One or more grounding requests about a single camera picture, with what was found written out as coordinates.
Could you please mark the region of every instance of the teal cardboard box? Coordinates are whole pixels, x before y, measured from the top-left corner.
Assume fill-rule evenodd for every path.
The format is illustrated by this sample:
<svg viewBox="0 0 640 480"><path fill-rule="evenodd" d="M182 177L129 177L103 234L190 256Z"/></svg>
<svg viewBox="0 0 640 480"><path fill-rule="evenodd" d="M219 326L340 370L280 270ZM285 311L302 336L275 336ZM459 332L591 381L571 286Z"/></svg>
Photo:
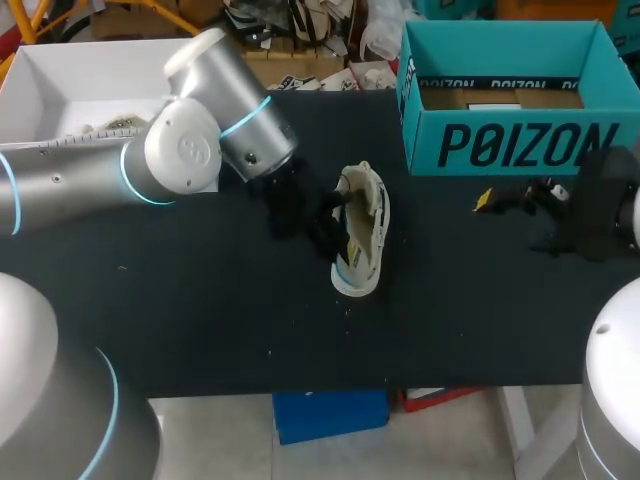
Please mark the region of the teal cardboard box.
<svg viewBox="0 0 640 480"><path fill-rule="evenodd" d="M480 9L490 9L493 0L416 0L416 10L429 20L459 20Z"/></svg>
<svg viewBox="0 0 640 480"><path fill-rule="evenodd" d="M640 0L620 0L609 29L620 55L640 50Z"/></svg>
<svg viewBox="0 0 640 480"><path fill-rule="evenodd" d="M427 110L424 88L569 94L583 108ZM640 134L640 91L596 22L408 22L396 95L412 175L573 175L585 151Z"/></svg>

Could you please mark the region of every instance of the blue plastic crate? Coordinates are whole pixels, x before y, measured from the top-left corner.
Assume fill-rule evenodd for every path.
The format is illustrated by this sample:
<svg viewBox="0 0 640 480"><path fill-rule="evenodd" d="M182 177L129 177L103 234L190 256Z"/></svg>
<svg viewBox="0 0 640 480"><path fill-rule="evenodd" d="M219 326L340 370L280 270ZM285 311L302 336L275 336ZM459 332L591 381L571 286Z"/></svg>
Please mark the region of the blue plastic crate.
<svg viewBox="0 0 640 480"><path fill-rule="evenodd" d="M273 411L281 445L378 428L389 419L384 391L274 393Z"/></svg>

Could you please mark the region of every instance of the yellow frame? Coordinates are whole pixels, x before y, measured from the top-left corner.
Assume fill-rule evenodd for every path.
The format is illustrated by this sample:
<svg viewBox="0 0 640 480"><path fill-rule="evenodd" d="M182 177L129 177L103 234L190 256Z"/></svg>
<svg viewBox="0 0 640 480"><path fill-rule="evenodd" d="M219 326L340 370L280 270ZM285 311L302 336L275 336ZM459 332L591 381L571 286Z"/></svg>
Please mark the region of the yellow frame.
<svg viewBox="0 0 640 480"><path fill-rule="evenodd" d="M20 34L22 35L22 41L26 45L34 45L38 41L38 37L42 34L48 32L56 25L59 25L61 22L64 22L67 18L69 18L74 13L81 11L82 9L87 7L88 0L78 0L73 8L68 10L65 14L60 15L53 22L47 25L44 28L40 28L40 23L42 23L42 19L44 18L45 13L49 9L51 5L51 0L40 0L38 6L36 7L36 11L33 14L33 18L29 18L27 15L27 11L24 9L24 5L22 0L8 0L9 8L11 9L11 13L13 13L14 18L16 19L16 25L18 26L18 30L20 30ZM169 20L174 25L186 30L191 35L197 35L200 33L200 29L194 27L189 22L181 18L180 16L173 13L171 10L163 7L155 0L105 0L107 3L126 3L130 5L146 5L147 7L153 9L159 15L163 16L167 20ZM11 66L11 62L15 57L15 53L12 53L6 60L0 63L0 82L4 80L4 77L7 75L9 71L9 67Z"/></svg>

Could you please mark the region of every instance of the white plastic bag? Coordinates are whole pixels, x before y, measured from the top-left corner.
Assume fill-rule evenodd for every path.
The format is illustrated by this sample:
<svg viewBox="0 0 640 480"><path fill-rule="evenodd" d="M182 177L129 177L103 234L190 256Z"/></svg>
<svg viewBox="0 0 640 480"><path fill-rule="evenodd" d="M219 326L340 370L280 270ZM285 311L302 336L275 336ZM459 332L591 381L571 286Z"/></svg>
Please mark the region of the white plastic bag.
<svg viewBox="0 0 640 480"><path fill-rule="evenodd" d="M369 0L367 27L360 40L360 58L364 60L366 47L385 60L398 58L402 29L408 20L425 20L413 10L411 0Z"/></svg>

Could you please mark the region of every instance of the shoe insole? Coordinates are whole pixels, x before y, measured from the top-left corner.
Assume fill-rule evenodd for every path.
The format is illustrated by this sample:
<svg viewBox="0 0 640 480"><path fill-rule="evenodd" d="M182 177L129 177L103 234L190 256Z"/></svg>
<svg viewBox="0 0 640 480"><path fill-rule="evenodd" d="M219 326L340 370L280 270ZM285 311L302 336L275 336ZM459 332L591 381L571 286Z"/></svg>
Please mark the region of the shoe insole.
<svg viewBox="0 0 640 480"><path fill-rule="evenodd" d="M371 263L371 236L375 218L369 215L369 202L364 190L353 192L353 198L345 206L347 213L347 230L349 235L362 247Z"/></svg>

